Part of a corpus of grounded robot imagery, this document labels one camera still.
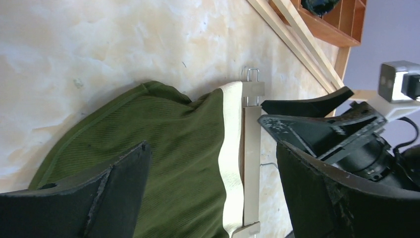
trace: wooden shelving unit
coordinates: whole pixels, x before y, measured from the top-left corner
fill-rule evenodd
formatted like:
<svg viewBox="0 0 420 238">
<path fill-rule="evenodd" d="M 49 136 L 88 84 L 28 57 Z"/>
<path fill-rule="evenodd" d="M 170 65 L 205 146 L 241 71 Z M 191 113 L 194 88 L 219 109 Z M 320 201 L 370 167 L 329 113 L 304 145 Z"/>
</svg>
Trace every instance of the wooden shelving unit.
<svg viewBox="0 0 420 238">
<path fill-rule="evenodd" d="M 291 0 L 291 2 L 315 37 L 338 47 L 353 47 L 361 44 L 367 0 L 341 0 L 330 13 L 323 17 L 315 16 L 304 9 L 301 0 Z M 272 0 L 269 0 L 269 4 L 288 24 Z"/>
</svg>

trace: white fabric strip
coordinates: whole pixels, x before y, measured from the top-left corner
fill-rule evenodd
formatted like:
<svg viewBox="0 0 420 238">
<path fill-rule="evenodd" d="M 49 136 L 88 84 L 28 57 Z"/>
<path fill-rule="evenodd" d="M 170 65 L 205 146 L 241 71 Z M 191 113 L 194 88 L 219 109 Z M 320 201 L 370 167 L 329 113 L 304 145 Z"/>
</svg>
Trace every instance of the white fabric strip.
<svg viewBox="0 0 420 238">
<path fill-rule="evenodd" d="M 221 87 L 223 91 L 224 140 L 218 163 L 226 190 L 223 207 L 223 228 L 232 237 L 242 227 L 244 188 L 239 171 L 239 145 L 242 128 L 242 82 Z"/>
</svg>

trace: metal hook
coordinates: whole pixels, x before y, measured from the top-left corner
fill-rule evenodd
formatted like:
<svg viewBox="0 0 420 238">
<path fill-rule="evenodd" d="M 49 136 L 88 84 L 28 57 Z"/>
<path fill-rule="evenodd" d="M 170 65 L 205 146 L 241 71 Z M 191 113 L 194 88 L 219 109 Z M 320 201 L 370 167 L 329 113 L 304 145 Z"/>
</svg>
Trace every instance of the metal hook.
<svg viewBox="0 0 420 238">
<path fill-rule="evenodd" d="M 250 72 L 252 70 L 256 70 L 257 71 L 257 82 L 260 81 L 260 70 L 258 68 L 249 68 L 248 72 L 247 72 L 247 82 L 250 82 Z M 257 106 L 260 105 L 260 98 L 257 96 Z M 249 106 L 249 97 L 247 97 L 247 107 Z"/>
</svg>

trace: green cloth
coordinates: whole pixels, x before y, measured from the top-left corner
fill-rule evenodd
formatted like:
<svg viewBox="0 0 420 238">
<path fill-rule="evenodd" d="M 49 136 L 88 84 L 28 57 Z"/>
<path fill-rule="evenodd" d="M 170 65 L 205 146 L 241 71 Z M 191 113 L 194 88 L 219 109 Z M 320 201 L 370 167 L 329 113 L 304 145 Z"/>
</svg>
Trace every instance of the green cloth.
<svg viewBox="0 0 420 238">
<path fill-rule="evenodd" d="M 153 162 L 134 237 L 228 237 L 222 225 L 226 192 L 218 167 L 223 139 L 221 89 L 191 102 L 173 87 L 144 83 L 66 133 L 43 161 L 30 189 L 146 140 Z"/>
</svg>

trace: purple wall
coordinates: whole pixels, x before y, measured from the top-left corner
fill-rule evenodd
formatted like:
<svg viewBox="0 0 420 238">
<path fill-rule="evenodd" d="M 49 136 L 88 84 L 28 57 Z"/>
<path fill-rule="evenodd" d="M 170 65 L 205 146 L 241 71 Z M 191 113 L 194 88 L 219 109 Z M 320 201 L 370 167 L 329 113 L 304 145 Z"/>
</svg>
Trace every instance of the purple wall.
<svg viewBox="0 0 420 238">
<path fill-rule="evenodd" d="M 380 64 L 396 60 L 420 64 L 420 0 L 368 0 L 362 45 L 352 48 L 344 82 L 351 89 L 377 90 Z M 337 114 L 347 108 L 340 107 Z M 420 126 L 420 112 L 408 117 Z M 391 146 L 415 135 L 402 121 L 385 129 L 382 136 Z"/>
</svg>

